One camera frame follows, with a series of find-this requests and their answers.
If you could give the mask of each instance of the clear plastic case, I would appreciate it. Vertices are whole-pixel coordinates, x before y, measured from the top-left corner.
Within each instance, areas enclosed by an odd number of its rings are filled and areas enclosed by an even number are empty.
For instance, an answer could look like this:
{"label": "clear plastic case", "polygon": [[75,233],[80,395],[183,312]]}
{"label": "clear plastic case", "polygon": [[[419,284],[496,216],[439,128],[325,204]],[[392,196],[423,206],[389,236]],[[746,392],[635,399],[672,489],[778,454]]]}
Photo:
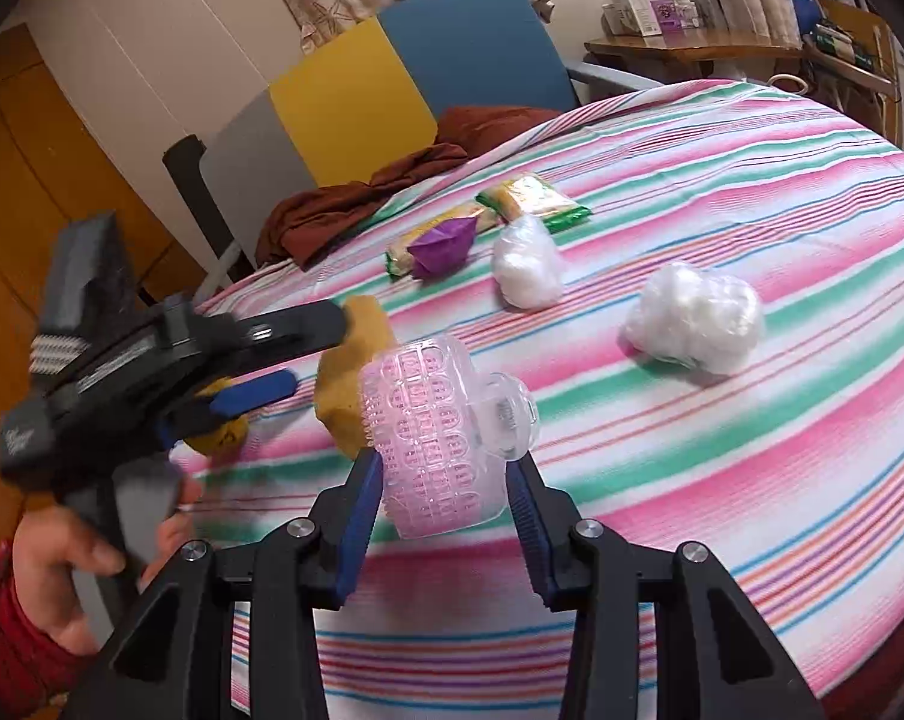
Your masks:
{"label": "clear plastic case", "polygon": [[479,374],[468,350],[436,336],[362,369],[362,419],[385,466],[383,502],[401,538],[487,522],[506,507],[504,465],[538,437],[518,379]]}

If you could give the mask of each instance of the chair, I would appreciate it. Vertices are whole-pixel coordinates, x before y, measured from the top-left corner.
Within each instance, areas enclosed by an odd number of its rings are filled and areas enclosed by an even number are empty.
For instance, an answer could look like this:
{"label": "chair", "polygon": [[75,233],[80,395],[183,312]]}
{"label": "chair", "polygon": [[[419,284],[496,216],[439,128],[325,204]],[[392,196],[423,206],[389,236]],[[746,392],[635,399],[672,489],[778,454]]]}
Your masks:
{"label": "chair", "polygon": [[297,191],[369,180],[434,141],[455,105],[572,110],[572,80],[606,96],[661,86],[563,63],[527,0],[405,0],[354,26],[272,82],[207,149],[189,136],[167,151],[220,257],[196,300],[237,262],[249,271],[268,214]]}

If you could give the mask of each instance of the chair armrest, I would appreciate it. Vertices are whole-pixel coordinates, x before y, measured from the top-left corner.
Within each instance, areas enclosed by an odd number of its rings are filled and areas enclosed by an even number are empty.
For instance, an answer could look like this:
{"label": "chair armrest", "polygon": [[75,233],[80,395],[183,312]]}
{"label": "chair armrest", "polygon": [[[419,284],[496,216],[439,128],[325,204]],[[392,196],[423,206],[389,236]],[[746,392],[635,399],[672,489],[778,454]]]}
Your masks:
{"label": "chair armrest", "polygon": [[[209,242],[215,256],[224,258],[231,256],[231,244],[235,240],[232,230],[218,210],[215,199],[205,185],[199,163],[202,154],[205,153],[205,145],[196,135],[187,135],[177,143],[172,143],[165,154],[162,155],[162,163],[175,183],[175,189],[181,194],[188,206],[191,215],[199,225],[202,235]],[[253,274],[255,269],[244,255],[233,257],[230,276],[234,281],[239,281],[245,276]]]}
{"label": "chair armrest", "polygon": [[239,261],[239,256],[242,256],[242,244],[238,241],[233,241],[228,245],[223,255],[218,258],[218,263],[215,263],[213,269],[209,271],[209,274],[199,284],[199,288],[191,298],[191,302],[197,306],[214,295],[215,290],[218,290],[218,287],[225,280],[229,269]]}
{"label": "chair armrest", "polygon": [[592,65],[588,62],[566,62],[565,70],[568,71],[569,77],[573,81],[581,81],[590,85],[611,86],[619,94],[638,92],[642,89],[657,89],[660,86],[664,86],[664,84],[652,79],[644,79],[642,76],[636,76],[622,70],[612,70],[612,68],[603,67],[602,65]]}

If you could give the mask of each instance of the wooden cabinet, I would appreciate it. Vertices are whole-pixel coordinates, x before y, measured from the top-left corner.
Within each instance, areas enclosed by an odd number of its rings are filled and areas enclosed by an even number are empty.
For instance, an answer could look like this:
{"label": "wooden cabinet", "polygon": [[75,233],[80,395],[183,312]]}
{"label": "wooden cabinet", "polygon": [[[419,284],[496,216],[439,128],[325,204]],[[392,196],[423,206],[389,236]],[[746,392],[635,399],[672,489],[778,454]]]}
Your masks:
{"label": "wooden cabinet", "polygon": [[[0,34],[0,415],[28,392],[28,351],[59,231],[115,210],[140,288],[194,290],[204,272],[170,236],[71,109],[26,25]],[[23,505],[0,481],[0,538]]]}

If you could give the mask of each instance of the person's hand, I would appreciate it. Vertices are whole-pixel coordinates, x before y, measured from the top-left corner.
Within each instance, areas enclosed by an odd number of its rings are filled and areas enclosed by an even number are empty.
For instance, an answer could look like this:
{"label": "person's hand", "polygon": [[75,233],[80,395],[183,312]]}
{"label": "person's hand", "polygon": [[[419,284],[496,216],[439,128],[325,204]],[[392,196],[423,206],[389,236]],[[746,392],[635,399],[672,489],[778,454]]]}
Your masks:
{"label": "person's hand", "polygon": [[[182,502],[196,501],[199,493],[195,483],[186,483]],[[140,587],[154,579],[169,557],[192,537],[188,514],[177,512],[163,522],[156,535],[158,557],[143,572]],[[73,655],[93,655],[98,645],[71,584],[71,569],[113,576],[124,565],[125,555],[63,507],[26,514],[12,543],[12,576],[23,612],[36,628]]]}

